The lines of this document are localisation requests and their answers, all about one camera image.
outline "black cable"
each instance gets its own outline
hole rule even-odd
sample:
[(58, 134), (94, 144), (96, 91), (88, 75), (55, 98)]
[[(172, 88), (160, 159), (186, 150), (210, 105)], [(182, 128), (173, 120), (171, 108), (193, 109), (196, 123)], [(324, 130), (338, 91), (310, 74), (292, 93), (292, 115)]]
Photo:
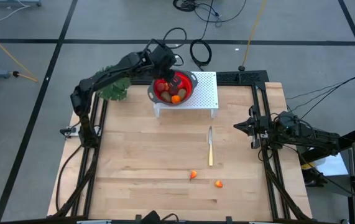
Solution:
[[(311, 101), (317, 99), (318, 97), (320, 97), (320, 96), (322, 96), (322, 95), (325, 95), (325, 94), (326, 94), (326, 96), (328, 96), (329, 94), (331, 94), (331, 92), (335, 91), (337, 88), (341, 87), (342, 85), (346, 84), (347, 82), (350, 82), (350, 81), (353, 80), (353, 79), (355, 79), (355, 77), (350, 78), (349, 80), (346, 80), (346, 81), (344, 81), (344, 82), (337, 83), (338, 86), (332, 87), (332, 88), (330, 88), (329, 90), (325, 91), (324, 93), (321, 93), (321, 94), (319, 94), (319, 95), (313, 97), (312, 99), (310, 99), (310, 100), (307, 101), (306, 103), (303, 103), (303, 104), (300, 104), (300, 105), (296, 106), (293, 110), (291, 110), (291, 112), (292, 112), (292, 111), (295, 111), (297, 108), (299, 108), (299, 107), (301, 107), (301, 106), (305, 106), (305, 105), (309, 104)], [(315, 90), (315, 91), (312, 91), (312, 92), (309, 92), (309, 93), (305, 93), (305, 94), (302, 94), (302, 95), (307, 95), (307, 94), (310, 94), (310, 93), (314, 93), (314, 92), (317, 92), (317, 91), (321, 91), (321, 90), (324, 90), (325, 88), (329, 88), (329, 87), (331, 87), (331, 86), (327, 86), (327, 87), (324, 87), (324, 88), (322, 88), (322, 89), (320, 89), (320, 90)]]
[(313, 128), (308, 122), (306, 122), (306, 121), (304, 121), (304, 120), (302, 120), (302, 119), (300, 119), (299, 122), (304, 123), (305, 125), (307, 125), (307, 126), (311, 129), (311, 131), (313, 132), (313, 137), (314, 137), (314, 139), (315, 139), (315, 131), (314, 131), (314, 128)]
[(308, 93), (303, 93), (303, 94), (300, 94), (300, 95), (297, 95), (297, 96), (293, 96), (293, 97), (290, 97), (290, 98), (285, 98), (285, 100), (292, 100), (292, 99), (295, 99), (295, 98), (298, 98), (298, 97), (301, 97), (301, 96), (309, 95), (309, 94), (311, 94), (311, 93), (316, 93), (316, 92), (318, 92), (318, 91), (322, 91), (322, 90), (324, 90), (324, 89), (326, 89), (326, 88), (334, 87), (334, 86), (339, 85), (339, 84), (342, 84), (342, 83), (343, 83), (343, 82), (335, 83), (335, 84), (333, 84), (333, 85), (326, 86), (326, 87), (324, 87), (324, 88), (322, 88), (322, 89), (319, 89), (319, 90), (314, 90), (314, 91), (311, 91), (311, 92), (308, 92)]
[(60, 174), (58, 175), (58, 180), (57, 180), (57, 188), (55, 191), (55, 209), (59, 212), (60, 211), (60, 207), (58, 206), (58, 195), (60, 193), (60, 184), (61, 184), (61, 176), (63, 175), (63, 171), (65, 169), (65, 166), (67, 166), (67, 163), (72, 159), (72, 157), (74, 155), (76, 155), (79, 151), (79, 149), (82, 147), (82, 145), (80, 145), (71, 155), (70, 157), (68, 157), (68, 159), (66, 159), (66, 161), (64, 162), (63, 166), (60, 169)]
[[(185, 29), (183, 29), (183, 28), (181, 28), (181, 27), (174, 27), (174, 28), (170, 29), (168, 32), (166, 32), (164, 38), (162, 39), (164, 42), (165, 42), (165, 40), (166, 40), (166, 37), (167, 37), (167, 36), (169, 35), (169, 33), (171, 33), (171, 31), (173, 31), (173, 30), (182, 30), (183, 33), (184, 33), (184, 40), (187, 40), (187, 32), (185, 32)], [(177, 48), (179, 48), (179, 47), (182, 47), (183, 45), (184, 45), (184, 44), (180, 44), (180, 45), (177, 45), (177, 46), (175, 46), (175, 47), (169, 47), (169, 46), (167, 46), (167, 47), (170, 48), (170, 49), (177, 49)], [(174, 55), (177, 56), (177, 57), (179, 57), (179, 58), (182, 60), (182, 63), (181, 63), (181, 64), (174, 65), (174, 66), (182, 66), (182, 65), (184, 65), (183, 57), (180, 56), (180, 55), (178, 55), (178, 54), (174, 54)]]
[(286, 145), (284, 145), (284, 146), (287, 147), (287, 148), (289, 148), (289, 149), (291, 149), (291, 150), (293, 150), (293, 151), (295, 151), (295, 152), (299, 155), (299, 157), (302, 159), (302, 161), (303, 161), (305, 164), (309, 165), (317, 174), (319, 174), (320, 176), (322, 176), (323, 178), (325, 178), (327, 181), (331, 182), (332, 184), (335, 184), (335, 186), (339, 187), (341, 190), (345, 191), (345, 192), (348, 193), (349, 195), (355, 196), (355, 194), (352, 193), (351, 191), (345, 189), (344, 187), (340, 186), (340, 185), (339, 185), (338, 183), (336, 183), (335, 181), (333, 181), (333, 180), (327, 178), (326, 176), (324, 176), (323, 173), (321, 173), (321, 172), (318, 171), (315, 167), (313, 167), (310, 163), (308, 163), (308, 162), (304, 159), (304, 157), (300, 154), (300, 152), (298, 152), (296, 149), (294, 149), (294, 148), (292, 148), (292, 147), (290, 147), (290, 146), (286, 146)]
[[(192, 58), (192, 60), (194, 61), (195, 65), (198, 66), (198, 68), (199, 68), (202, 72), (203, 72), (203, 69), (202, 69), (201, 67), (202, 67), (202, 66), (207, 66), (207, 65), (209, 65), (209, 63), (210, 63), (210, 61), (211, 61), (211, 59), (212, 59), (212, 49), (210, 48), (210, 46), (209, 46), (205, 41), (202, 40), (202, 39), (204, 38), (204, 36), (205, 36), (206, 30), (207, 30), (207, 28), (208, 28), (208, 24), (209, 24), (209, 21), (206, 22), (205, 30), (203, 31), (202, 37), (201, 37), (200, 39), (193, 40), (193, 41), (191, 42), (191, 44), (190, 44), (190, 55), (191, 55), (191, 58)], [(208, 50), (209, 57), (208, 57), (208, 59), (207, 59), (206, 61), (204, 61), (204, 62), (198, 60), (198, 59), (194, 56), (194, 54), (193, 54), (193, 52), (192, 52), (192, 48), (194, 47), (194, 45), (195, 45), (196, 43), (201, 43), (201, 44), (203, 44), (203, 45), (206, 47), (206, 49)]]
[[(260, 158), (260, 152), (262, 152), (262, 151), (263, 151), (263, 148), (261, 148), (261, 149), (259, 150), (259, 152), (257, 153), (257, 158), (258, 158), (260, 161), (264, 162), (264, 160)], [(273, 155), (274, 155), (274, 151), (271, 151), (271, 155), (267, 158), (266, 161), (269, 161), (269, 160), (272, 158)]]
[(354, 79), (355, 79), (355, 77), (352, 77), (352, 78), (350, 78), (349, 80), (343, 82), (342, 84), (340, 84), (340, 85), (334, 87), (332, 91), (330, 91), (327, 95), (325, 95), (324, 97), (322, 97), (322, 99), (321, 99), (318, 103), (316, 103), (313, 107), (311, 107), (311, 108), (307, 111), (307, 113), (305, 113), (305, 114), (302, 116), (302, 118), (300, 118), (300, 119), (303, 119), (312, 109), (314, 109), (314, 107), (316, 107), (316, 106), (317, 106), (319, 103), (321, 103), (327, 96), (329, 96), (331, 93), (333, 93), (333, 92), (334, 92), (335, 90), (337, 90), (339, 87), (343, 86), (343, 85), (346, 84), (347, 82), (350, 82), (351, 80), (354, 80)]
[(194, 12), (195, 12), (195, 14), (196, 14), (202, 21), (210, 22), (210, 23), (215, 23), (215, 24), (217, 24), (217, 23), (220, 23), (220, 24), (221, 24), (221, 23), (228, 22), (228, 21), (231, 21), (231, 20), (237, 18), (237, 17), (241, 14), (242, 10), (244, 10), (244, 7), (245, 7), (245, 5), (246, 5), (246, 1), (247, 1), (247, 0), (244, 1), (244, 4), (242, 5), (242, 8), (239, 10), (239, 12), (238, 12), (235, 16), (233, 16), (233, 17), (230, 18), (230, 19), (226, 19), (226, 20), (221, 20), (220, 17), (219, 17), (219, 14), (211, 7), (211, 5), (209, 6), (208, 4), (205, 4), (205, 3), (200, 3), (200, 4), (197, 4), (196, 6), (197, 6), (197, 7), (200, 6), (200, 5), (208, 6), (210, 9), (205, 9), (205, 8), (203, 8), (203, 9), (208, 10), (208, 11), (213, 10), (214, 14), (212, 14), (212, 15), (214, 15), (214, 16), (216, 16), (216, 17), (218, 18), (217, 21), (209, 21), (209, 17), (208, 17), (207, 20), (205, 20), (204, 18), (202, 18), (202, 17), (197, 13), (197, 11), (196, 11), (197, 7), (195, 8)]
[(277, 115), (272, 121), (275, 122), (278, 118), (291, 118), (292, 121), (294, 121), (295, 119), (291, 116), (287, 116), (287, 115)]
[(174, 65), (174, 66), (182, 66), (182, 65), (184, 65), (184, 60), (183, 60), (182, 56), (180, 56), (179, 54), (175, 54), (175, 56), (179, 57), (182, 60), (182, 63), (178, 64), (178, 65)]
[[(171, 31), (173, 31), (173, 30), (182, 30), (183, 32), (184, 32), (184, 40), (187, 40), (187, 32), (185, 32), (185, 29), (183, 29), (183, 28), (181, 28), (181, 27), (174, 27), (174, 28), (172, 28), (172, 29), (170, 29), (168, 32), (166, 32), (166, 34), (165, 34), (165, 36), (164, 36), (164, 38), (162, 39), (162, 40), (166, 40), (166, 37), (169, 35), (169, 33), (171, 33)], [(179, 48), (179, 47), (182, 47), (184, 44), (180, 44), (180, 45), (178, 45), (178, 46), (176, 46), (176, 47), (169, 47), (168, 46), (168, 48), (170, 48), (170, 49), (177, 49), (177, 48)]]
[(299, 108), (299, 107), (301, 107), (301, 106), (305, 106), (305, 105), (311, 103), (311, 101), (317, 99), (318, 97), (320, 97), (320, 96), (322, 96), (322, 95), (325, 95), (325, 94), (329, 93), (330, 91), (334, 91), (334, 90), (333, 90), (334, 88), (335, 88), (335, 87), (331, 88), (330, 90), (327, 90), (327, 91), (324, 92), (324, 93), (321, 93), (321, 94), (317, 95), (316, 97), (311, 98), (311, 99), (310, 99), (309, 101), (307, 101), (306, 103), (303, 103), (303, 104), (300, 104), (300, 105), (296, 106), (296, 107), (295, 107), (293, 110), (291, 110), (291, 111), (295, 111), (297, 108)]
[(174, 213), (170, 213), (169, 215), (165, 216), (163, 219), (161, 219), (161, 221), (159, 221), (159, 223), (160, 224), (165, 223), (166, 219), (168, 219), (168, 218), (170, 218), (172, 216), (176, 217), (176, 220), (175, 220), (176, 223), (180, 223), (180, 220), (178, 219), (178, 216), (176, 214), (174, 214)]
[(194, 1), (195, 0), (186, 0), (186, 1), (183, 1), (183, 4), (185, 4), (184, 6), (182, 6), (182, 5), (178, 6), (177, 5), (178, 0), (173, 0), (173, 6), (176, 9), (183, 11), (183, 12), (192, 12), (196, 8)]

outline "table leg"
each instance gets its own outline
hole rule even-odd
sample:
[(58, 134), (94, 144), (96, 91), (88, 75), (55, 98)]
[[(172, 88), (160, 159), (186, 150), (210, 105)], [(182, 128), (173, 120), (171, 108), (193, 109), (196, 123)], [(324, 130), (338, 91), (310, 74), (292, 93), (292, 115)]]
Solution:
[(216, 115), (217, 115), (217, 109), (211, 109), (210, 110), (210, 115), (211, 115), (212, 118), (215, 118)]
[(155, 108), (154, 107), (154, 111), (155, 111), (155, 117), (159, 118), (159, 116), (160, 116), (160, 108)]

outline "knife handle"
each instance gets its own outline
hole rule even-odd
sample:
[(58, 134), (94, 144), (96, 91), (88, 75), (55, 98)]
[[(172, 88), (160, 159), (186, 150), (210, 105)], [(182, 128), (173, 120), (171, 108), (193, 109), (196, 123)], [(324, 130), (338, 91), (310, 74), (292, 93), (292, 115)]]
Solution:
[(209, 145), (209, 166), (213, 166), (213, 146)]

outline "green leafy vegetable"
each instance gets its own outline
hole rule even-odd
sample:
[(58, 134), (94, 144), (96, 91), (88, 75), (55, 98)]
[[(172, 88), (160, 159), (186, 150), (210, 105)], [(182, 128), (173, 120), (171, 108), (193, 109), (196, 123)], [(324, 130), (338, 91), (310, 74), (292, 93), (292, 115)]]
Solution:
[[(99, 73), (107, 72), (113, 66), (107, 66), (102, 68), (100, 71), (96, 72), (96, 75)], [(114, 100), (119, 101), (123, 100), (127, 96), (127, 89), (130, 87), (130, 78), (121, 78), (120, 80), (102, 88), (99, 91), (99, 97), (105, 100)]]

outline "orange pepper piece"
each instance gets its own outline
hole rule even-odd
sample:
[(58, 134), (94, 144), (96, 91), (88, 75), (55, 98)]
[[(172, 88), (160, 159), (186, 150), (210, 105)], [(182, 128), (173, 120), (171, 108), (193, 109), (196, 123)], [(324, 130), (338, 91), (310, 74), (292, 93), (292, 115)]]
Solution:
[(191, 181), (192, 179), (194, 179), (197, 174), (198, 174), (198, 173), (197, 173), (195, 170), (191, 171), (190, 181)]
[(182, 99), (180, 98), (179, 95), (172, 96), (172, 103), (179, 103), (181, 101), (182, 101)]
[(214, 184), (216, 187), (223, 187), (223, 183), (220, 180), (217, 180)]

